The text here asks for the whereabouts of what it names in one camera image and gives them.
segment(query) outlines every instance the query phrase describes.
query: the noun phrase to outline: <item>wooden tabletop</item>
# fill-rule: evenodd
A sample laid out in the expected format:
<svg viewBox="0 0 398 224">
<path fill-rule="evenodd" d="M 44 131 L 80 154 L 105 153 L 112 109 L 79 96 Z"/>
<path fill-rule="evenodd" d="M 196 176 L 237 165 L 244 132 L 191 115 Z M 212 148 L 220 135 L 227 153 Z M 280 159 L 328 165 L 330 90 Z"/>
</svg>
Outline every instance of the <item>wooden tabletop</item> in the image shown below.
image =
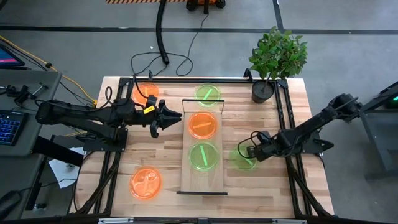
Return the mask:
<svg viewBox="0 0 398 224">
<path fill-rule="evenodd" d="M 110 86 L 115 97 L 120 77 L 104 77 L 99 93 L 99 106 L 105 102 L 105 88 Z M 301 78 L 288 79 L 296 125 L 311 118 L 310 106 Z M 194 83 L 156 83 L 160 99 L 168 108 L 183 113 L 182 99 L 193 98 Z M 116 183 L 112 216 L 129 217 L 211 217 L 211 218 L 292 218 L 292 199 L 285 160 L 272 157 L 258 163 L 255 170 L 238 171 L 229 161 L 231 150 L 250 133 L 280 129 L 275 97 L 263 104 L 251 101 L 251 84 L 217 84 L 225 100 L 222 114 L 224 191 L 228 196 L 177 195 L 181 184 L 183 121 L 164 131 L 159 138 L 150 136 L 149 127 L 129 127 L 126 151 L 122 154 Z M 282 94 L 284 114 L 285 99 Z M 92 154 L 84 163 L 78 179 L 76 201 L 88 200 L 98 185 L 103 152 Z M 328 184 L 321 160 L 303 154 L 308 188 L 324 208 L 333 213 Z M 129 180 L 141 166 L 154 166 L 162 175 L 162 190 L 156 198 L 142 201 L 129 191 Z M 304 211 L 301 191 L 300 208 Z"/>
</svg>

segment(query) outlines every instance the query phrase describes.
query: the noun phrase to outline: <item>yellow black striped tape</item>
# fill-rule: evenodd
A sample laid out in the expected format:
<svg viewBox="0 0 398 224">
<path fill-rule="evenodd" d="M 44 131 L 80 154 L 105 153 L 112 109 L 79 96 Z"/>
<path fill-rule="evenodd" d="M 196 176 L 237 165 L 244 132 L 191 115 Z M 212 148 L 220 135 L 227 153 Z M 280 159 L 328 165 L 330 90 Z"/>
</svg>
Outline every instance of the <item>yellow black striped tape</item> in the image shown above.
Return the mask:
<svg viewBox="0 0 398 224">
<path fill-rule="evenodd" d="M 167 2 L 186 2 L 187 0 L 167 0 Z M 131 4 L 131 3 L 157 3 L 160 0 L 106 0 L 107 4 Z"/>
</svg>

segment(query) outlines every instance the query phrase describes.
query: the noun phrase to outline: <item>orange object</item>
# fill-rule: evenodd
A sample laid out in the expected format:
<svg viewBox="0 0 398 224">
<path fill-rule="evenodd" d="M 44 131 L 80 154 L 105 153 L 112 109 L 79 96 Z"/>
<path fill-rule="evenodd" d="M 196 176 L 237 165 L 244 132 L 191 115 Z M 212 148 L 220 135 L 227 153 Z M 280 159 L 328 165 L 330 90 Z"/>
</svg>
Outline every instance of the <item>orange object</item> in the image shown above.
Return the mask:
<svg viewBox="0 0 398 224">
<path fill-rule="evenodd" d="M 154 167 L 141 167 L 130 178 L 130 193 L 140 200 L 154 198 L 162 188 L 162 176 Z"/>
<path fill-rule="evenodd" d="M 193 114 L 188 125 L 189 133 L 197 139 L 209 139 L 217 130 L 217 120 L 210 112 Z"/>
<path fill-rule="evenodd" d="M 205 4 L 205 0 L 198 0 L 200 6 Z M 209 4 L 216 4 L 216 0 L 209 0 Z"/>
<path fill-rule="evenodd" d="M 159 88 L 152 83 L 142 83 L 138 85 L 141 93 L 144 96 L 154 95 L 155 97 L 159 97 Z M 132 100 L 134 102 L 139 103 L 143 106 L 147 104 L 147 99 L 144 98 L 139 92 L 138 89 L 134 87 L 134 91 L 132 93 Z"/>
</svg>

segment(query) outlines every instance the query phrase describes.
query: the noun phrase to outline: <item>computer monitor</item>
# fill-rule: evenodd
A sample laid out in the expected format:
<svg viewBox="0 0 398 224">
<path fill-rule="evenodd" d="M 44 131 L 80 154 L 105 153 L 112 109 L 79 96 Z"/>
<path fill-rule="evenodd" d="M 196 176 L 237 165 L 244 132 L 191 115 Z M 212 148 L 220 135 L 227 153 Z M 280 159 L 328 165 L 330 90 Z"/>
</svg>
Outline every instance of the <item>computer monitor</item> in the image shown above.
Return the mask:
<svg viewBox="0 0 398 224">
<path fill-rule="evenodd" d="M 25 63 L 0 44 L 0 68 L 24 66 Z"/>
</svg>

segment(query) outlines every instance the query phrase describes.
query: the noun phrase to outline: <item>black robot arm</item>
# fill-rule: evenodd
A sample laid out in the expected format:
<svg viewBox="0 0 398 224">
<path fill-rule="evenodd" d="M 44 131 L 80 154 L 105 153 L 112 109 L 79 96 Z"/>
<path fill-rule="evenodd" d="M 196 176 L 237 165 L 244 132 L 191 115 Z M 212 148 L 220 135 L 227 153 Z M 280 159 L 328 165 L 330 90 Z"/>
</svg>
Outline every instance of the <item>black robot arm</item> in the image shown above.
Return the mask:
<svg viewBox="0 0 398 224">
<path fill-rule="evenodd" d="M 181 121 L 182 115 L 169 110 L 164 100 L 155 106 L 157 98 L 149 96 L 146 108 L 137 110 L 130 98 L 124 98 L 104 108 L 89 108 L 70 103 L 48 100 L 42 101 L 36 114 L 40 124 L 64 124 L 96 134 L 106 142 L 115 142 L 126 125 L 150 125 L 150 134 L 158 137 L 158 128 L 168 128 Z"/>
<path fill-rule="evenodd" d="M 271 156 L 287 157 L 301 153 L 302 146 L 308 142 L 313 133 L 316 133 L 317 130 L 330 121 L 342 119 L 348 122 L 357 117 L 358 111 L 362 107 L 362 104 L 356 101 L 357 99 L 350 94 L 341 94 L 332 99 L 320 113 L 296 128 L 280 130 L 273 137 L 270 137 L 267 131 L 258 132 L 256 137 L 260 144 L 248 147 L 248 156 L 255 157 L 258 161 L 263 161 Z"/>
</svg>

